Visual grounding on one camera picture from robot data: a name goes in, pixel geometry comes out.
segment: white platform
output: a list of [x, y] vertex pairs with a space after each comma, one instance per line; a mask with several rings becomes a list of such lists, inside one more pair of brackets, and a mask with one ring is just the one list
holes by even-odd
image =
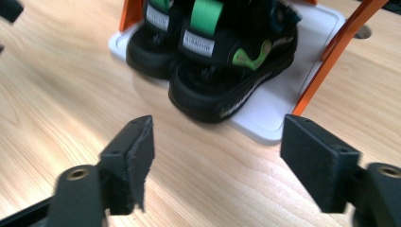
[[[320, 56], [324, 48], [345, 23], [345, 18], [333, 9], [313, 7], [298, 0], [287, 2], [303, 17], [298, 25], [299, 41], [294, 63], [280, 76], [259, 86], [243, 108], [228, 120], [235, 129], [262, 144], [275, 144], [281, 140], [285, 114], [292, 113], [322, 64]], [[109, 40], [112, 53], [121, 61], [126, 59], [130, 36], [140, 26], [116, 33]]]

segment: wooden table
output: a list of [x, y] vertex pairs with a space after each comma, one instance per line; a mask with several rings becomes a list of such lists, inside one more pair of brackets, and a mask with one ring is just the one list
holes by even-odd
[[[98, 154], [131, 119], [151, 114], [156, 159], [146, 209], [112, 226], [350, 226], [323, 215], [285, 162], [229, 124], [182, 115], [166, 88], [115, 59], [107, 46], [123, 1], [22, 1], [0, 23], [0, 218], [53, 193], [72, 166]], [[349, 16], [358, 2], [322, 0]], [[401, 17], [381, 10], [373, 36], [353, 40], [306, 108], [363, 152], [361, 165], [401, 162]]]

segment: green logo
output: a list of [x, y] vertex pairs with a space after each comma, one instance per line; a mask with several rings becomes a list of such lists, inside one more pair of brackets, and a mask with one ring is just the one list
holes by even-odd
[[257, 68], [259, 68], [259, 66], [263, 63], [263, 61], [265, 61], [266, 57], [269, 55], [270, 52], [271, 52], [270, 40], [265, 40], [265, 42], [262, 43], [262, 46], [260, 47], [259, 57], [257, 57], [256, 60], [251, 60], [248, 57], [245, 50], [240, 48], [234, 54], [233, 65], [246, 66], [254, 71]]

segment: shoe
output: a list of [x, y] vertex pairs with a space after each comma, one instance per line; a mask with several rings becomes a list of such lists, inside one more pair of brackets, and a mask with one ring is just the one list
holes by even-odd
[[191, 0], [146, 0], [144, 25], [130, 38], [126, 62], [133, 69], [157, 79], [169, 79], [177, 61], [183, 18], [193, 6]]
[[260, 84], [292, 64], [300, 20], [272, 0], [196, 0], [183, 24], [184, 60], [172, 72], [170, 100], [199, 121], [231, 117]]

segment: green strap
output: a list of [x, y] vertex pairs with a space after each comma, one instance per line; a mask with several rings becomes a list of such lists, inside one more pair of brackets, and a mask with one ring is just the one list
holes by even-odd
[[223, 4], [216, 0], [196, 0], [192, 10], [191, 27], [206, 35], [215, 34]]
[[170, 9], [169, 0], [151, 0], [151, 3], [162, 12], [168, 12], [168, 9]]

